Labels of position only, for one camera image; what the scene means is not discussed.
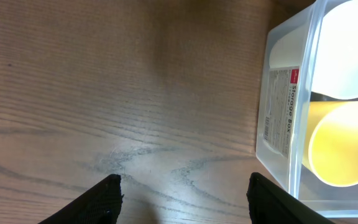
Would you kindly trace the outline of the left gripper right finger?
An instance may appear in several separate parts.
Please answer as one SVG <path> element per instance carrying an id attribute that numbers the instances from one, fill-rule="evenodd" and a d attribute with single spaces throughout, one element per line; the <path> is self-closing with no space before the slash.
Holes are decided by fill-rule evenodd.
<path id="1" fill-rule="evenodd" d="M 258 172 L 247 190 L 252 224 L 334 224 Z"/>

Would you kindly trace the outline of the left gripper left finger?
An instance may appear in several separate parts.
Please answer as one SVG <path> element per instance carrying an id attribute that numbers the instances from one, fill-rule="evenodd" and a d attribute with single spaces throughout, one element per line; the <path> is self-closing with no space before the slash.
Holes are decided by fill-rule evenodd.
<path id="1" fill-rule="evenodd" d="M 122 200 L 121 176 L 111 174 L 40 224 L 116 224 Z"/>

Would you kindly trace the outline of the clear plastic storage box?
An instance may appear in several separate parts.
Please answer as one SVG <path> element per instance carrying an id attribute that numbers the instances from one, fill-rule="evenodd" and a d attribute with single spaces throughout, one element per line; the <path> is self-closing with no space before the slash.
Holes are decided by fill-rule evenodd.
<path id="1" fill-rule="evenodd" d="M 358 218 L 358 184 L 325 184 L 303 164 L 309 106 L 339 100 L 311 90 L 319 33 L 329 0 L 318 0 L 267 36 L 256 156 L 291 196 L 328 218 Z"/>

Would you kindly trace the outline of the yellow plastic cup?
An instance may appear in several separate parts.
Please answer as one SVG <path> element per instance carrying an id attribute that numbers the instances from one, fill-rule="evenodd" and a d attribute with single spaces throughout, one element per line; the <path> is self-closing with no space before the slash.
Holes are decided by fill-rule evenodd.
<path id="1" fill-rule="evenodd" d="M 325 184 L 358 184 L 358 101 L 310 103 L 302 164 Z"/>

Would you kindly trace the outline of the white plastic cup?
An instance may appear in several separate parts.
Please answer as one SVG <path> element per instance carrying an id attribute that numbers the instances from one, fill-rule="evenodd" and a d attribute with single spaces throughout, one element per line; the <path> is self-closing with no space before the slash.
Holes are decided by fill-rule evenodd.
<path id="1" fill-rule="evenodd" d="M 358 98 L 358 0 L 328 1 L 319 33 L 311 90 Z"/>

